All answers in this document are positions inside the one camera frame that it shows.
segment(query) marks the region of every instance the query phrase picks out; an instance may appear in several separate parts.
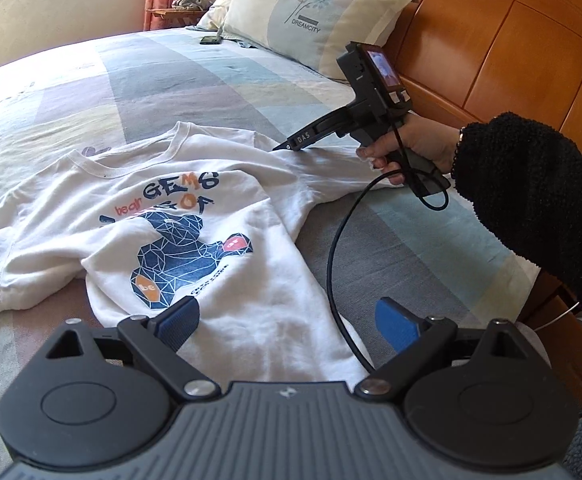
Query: metal screw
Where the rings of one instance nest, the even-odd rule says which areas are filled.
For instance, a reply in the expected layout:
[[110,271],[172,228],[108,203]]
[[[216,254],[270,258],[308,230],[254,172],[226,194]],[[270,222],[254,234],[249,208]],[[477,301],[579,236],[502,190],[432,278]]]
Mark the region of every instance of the metal screw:
[[215,384],[206,379],[189,381],[184,386],[184,392],[191,397],[206,397],[215,391]]
[[386,395],[391,385],[384,379],[365,379],[360,383],[360,391],[367,395]]

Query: white logo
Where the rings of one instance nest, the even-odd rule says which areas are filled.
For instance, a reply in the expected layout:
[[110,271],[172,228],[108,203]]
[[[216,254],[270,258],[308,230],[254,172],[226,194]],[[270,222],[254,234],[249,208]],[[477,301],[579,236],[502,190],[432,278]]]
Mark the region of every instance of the white logo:
[[297,393],[297,390],[295,388],[287,386],[285,389],[280,390],[278,393],[281,396],[286,397],[287,399],[290,399],[291,397],[293,397]]

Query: black sweater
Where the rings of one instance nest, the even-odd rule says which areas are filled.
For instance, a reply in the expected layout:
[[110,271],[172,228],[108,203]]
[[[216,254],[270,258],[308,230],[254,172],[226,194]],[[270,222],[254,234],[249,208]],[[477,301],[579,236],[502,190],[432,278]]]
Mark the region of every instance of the black sweater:
[[506,113],[466,126],[452,177],[480,222],[564,282],[582,308],[582,154],[575,143]]

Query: white cable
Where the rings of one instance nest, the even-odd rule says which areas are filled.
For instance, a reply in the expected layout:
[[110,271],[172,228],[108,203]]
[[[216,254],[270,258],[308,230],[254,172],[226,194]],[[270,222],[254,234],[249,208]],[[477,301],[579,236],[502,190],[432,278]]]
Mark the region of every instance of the white cable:
[[578,301],[575,305],[573,305],[570,309],[568,309],[566,312],[562,312],[558,317],[556,317],[554,320],[549,321],[548,323],[543,324],[542,326],[539,326],[538,328],[535,328],[533,331],[537,332],[538,330],[542,330],[543,328],[548,327],[549,325],[552,325],[553,323],[555,323],[557,320],[563,318],[564,316],[566,316],[571,310],[573,310],[575,307],[577,307],[580,304],[580,302]]

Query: bed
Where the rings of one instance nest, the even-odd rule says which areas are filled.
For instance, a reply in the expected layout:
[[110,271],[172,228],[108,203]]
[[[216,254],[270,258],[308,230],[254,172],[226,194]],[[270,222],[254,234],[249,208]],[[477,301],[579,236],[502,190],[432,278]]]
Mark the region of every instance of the bed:
[[[203,35],[140,32],[1,67],[0,195],[74,148],[95,155],[163,133],[177,120],[282,141],[352,97],[346,85],[271,52],[229,41],[200,46]],[[461,126],[511,109],[561,129],[582,148],[582,0],[420,0],[404,10],[386,50],[418,113]],[[353,200],[316,207],[298,238],[322,284],[332,235]],[[381,364],[392,351],[373,325],[379,297],[481,327],[493,317],[516,319],[538,273],[456,193],[436,213],[408,190],[388,189],[372,192],[344,232],[334,290]],[[35,308],[0,314],[0,395],[69,317],[97,325],[79,279]],[[0,440],[0,470],[7,463]]]

